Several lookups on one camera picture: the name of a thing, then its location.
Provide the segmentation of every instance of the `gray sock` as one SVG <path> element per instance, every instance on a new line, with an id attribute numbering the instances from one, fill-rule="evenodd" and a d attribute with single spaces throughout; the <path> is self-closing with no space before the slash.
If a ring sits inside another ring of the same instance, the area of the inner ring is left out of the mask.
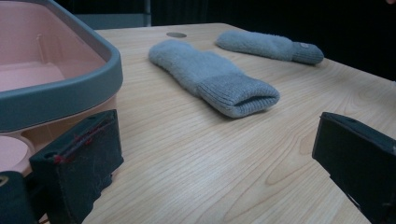
<path id="1" fill-rule="evenodd" d="M 263 111 L 279 100 L 274 87 L 246 76 L 225 58 L 184 42 L 163 41 L 150 49 L 148 57 L 192 95 L 202 97 L 231 118 Z"/>
<path id="2" fill-rule="evenodd" d="M 279 35 L 246 31 L 226 31 L 219 36 L 216 44 L 230 51 L 297 63 L 317 64 L 324 57 L 315 45 L 292 42 Z"/>

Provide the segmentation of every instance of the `light wood tabletop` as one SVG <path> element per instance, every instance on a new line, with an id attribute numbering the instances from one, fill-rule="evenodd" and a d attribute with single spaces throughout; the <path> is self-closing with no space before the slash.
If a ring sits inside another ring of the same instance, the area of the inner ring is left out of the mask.
<path id="1" fill-rule="evenodd" d="M 328 59 L 310 66 L 216 47 L 219 34 L 232 29 L 98 31 L 122 58 L 125 162 L 84 223 L 368 223 L 311 153 L 325 111 L 396 138 L 395 82 Z M 149 62 L 149 49 L 173 38 L 169 32 L 271 84 L 280 101 L 243 119 L 222 116 Z"/>

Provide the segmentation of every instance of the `pink plastic container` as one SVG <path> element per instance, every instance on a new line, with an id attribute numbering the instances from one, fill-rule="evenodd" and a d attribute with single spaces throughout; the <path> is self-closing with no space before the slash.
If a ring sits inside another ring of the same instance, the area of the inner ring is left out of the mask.
<path id="1" fill-rule="evenodd" d="M 120 53 L 50 0 L 0 0 L 0 172 L 78 121 L 116 108 Z"/>

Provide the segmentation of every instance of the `wood grain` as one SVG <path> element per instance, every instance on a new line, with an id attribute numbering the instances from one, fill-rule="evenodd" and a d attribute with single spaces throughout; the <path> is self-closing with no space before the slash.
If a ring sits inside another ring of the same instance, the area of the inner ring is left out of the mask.
<path id="1" fill-rule="evenodd" d="M 368 223 L 311 157 L 333 112 L 396 138 L 394 82 L 325 59 L 317 66 L 214 45 L 226 24 L 98 31 L 121 53 L 125 163 L 84 223 Z M 281 93 L 271 109 L 227 119 L 148 60 L 168 32 L 213 50 Z"/>

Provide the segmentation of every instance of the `black plastic part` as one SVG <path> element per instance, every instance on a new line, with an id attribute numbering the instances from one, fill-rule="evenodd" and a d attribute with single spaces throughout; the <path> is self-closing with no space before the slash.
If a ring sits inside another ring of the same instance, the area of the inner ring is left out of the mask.
<path id="1" fill-rule="evenodd" d="M 312 157 L 372 223 L 396 223 L 396 141 L 354 119 L 323 113 Z"/>
<path id="2" fill-rule="evenodd" d="M 0 173 L 0 223 L 37 223 L 23 176 L 18 172 Z"/>
<path id="3" fill-rule="evenodd" d="M 116 110 L 90 116 L 30 158 L 50 223 L 81 223 L 123 163 Z"/>

